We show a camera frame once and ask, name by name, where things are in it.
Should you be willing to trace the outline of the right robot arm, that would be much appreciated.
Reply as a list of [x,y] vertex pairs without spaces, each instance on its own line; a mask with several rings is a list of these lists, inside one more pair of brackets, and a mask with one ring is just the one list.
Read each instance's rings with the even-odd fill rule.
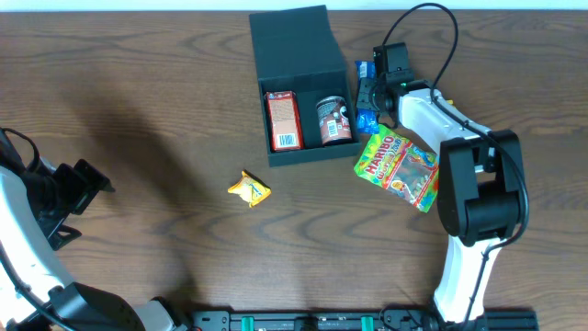
[[500,250],[517,241],[529,221],[520,142],[461,114],[435,84],[417,80],[404,43],[374,48],[376,77],[363,80],[369,105],[395,126],[419,136],[438,157],[440,221],[448,233],[442,279],[426,330],[479,330],[483,295]]

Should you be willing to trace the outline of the red and white carton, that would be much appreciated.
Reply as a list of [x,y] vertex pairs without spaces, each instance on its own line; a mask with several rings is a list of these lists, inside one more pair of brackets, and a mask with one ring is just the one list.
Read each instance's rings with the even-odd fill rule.
[[265,100],[271,124],[273,151],[301,150],[304,142],[295,93],[267,92]]

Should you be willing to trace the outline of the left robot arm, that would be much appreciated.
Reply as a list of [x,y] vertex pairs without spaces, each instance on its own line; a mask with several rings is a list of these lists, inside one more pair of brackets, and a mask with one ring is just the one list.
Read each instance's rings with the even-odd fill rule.
[[189,319],[165,299],[136,307],[116,294],[77,282],[57,257],[80,237],[65,225],[96,194],[110,192],[108,177],[84,159],[57,167],[37,148],[25,164],[1,130],[1,324],[7,330],[188,330]]

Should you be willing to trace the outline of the dark green box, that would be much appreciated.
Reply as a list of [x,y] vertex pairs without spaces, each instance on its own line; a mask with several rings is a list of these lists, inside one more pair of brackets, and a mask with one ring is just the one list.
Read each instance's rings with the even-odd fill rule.
[[[360,142],[347,65],[331,31],[325,6],[254,13],[249,16],[254,61],[271,167],[354,156]],[[302,148],[278,152],[273,143],[267,101],[271,94],[294,93]],[[345,100],[351,137],[323,143],[317,106],[328,97]]]

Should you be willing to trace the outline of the small orange yellow snack bag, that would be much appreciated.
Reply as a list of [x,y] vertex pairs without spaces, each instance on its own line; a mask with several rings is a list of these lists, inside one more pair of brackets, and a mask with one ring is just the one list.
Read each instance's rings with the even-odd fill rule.
[[242,172],[242,177],[236,184],[228,188],[228,192],[238,195],[250,208],[258,205],[272,193],[270,187],[254,179],[246,171]]

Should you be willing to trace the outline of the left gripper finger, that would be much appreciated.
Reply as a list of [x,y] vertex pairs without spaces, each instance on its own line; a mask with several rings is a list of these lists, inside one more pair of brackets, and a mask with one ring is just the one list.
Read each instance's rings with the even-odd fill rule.
[[65,217],[41,217],[38,220],[40,229],[53,251],[60,250],[82,236],[82,233],[77,229],[65,225],[65,220]]
[[73,214],[81,215],[100,191],[114,193],[116,190],[108,177],[90,165],[86,160],[80,159],[73,168],[82,178],[82,193],[76,202]]

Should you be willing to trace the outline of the small red Pringles can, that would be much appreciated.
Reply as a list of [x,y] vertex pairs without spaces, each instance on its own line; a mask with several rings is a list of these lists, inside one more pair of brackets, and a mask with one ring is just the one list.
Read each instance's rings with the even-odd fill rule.
[[343,97],[326,97],[317,103],[316,108],[323,145],[352,139],[348,111]]

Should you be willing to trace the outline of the blue snack bar wrapper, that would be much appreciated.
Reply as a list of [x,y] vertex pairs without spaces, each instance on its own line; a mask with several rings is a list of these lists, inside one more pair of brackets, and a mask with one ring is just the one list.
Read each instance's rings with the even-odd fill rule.
[[[358,88],[361,88],[361,80],[375,79],[376,68],[373,62],[369,61],[355,61]],[[379,133],[379,124],[377,120],[377,111],[364,108],[360,105],[360,101],[356,102],[357,114],[356,123],[357,129],[360,133],[376,134]]]

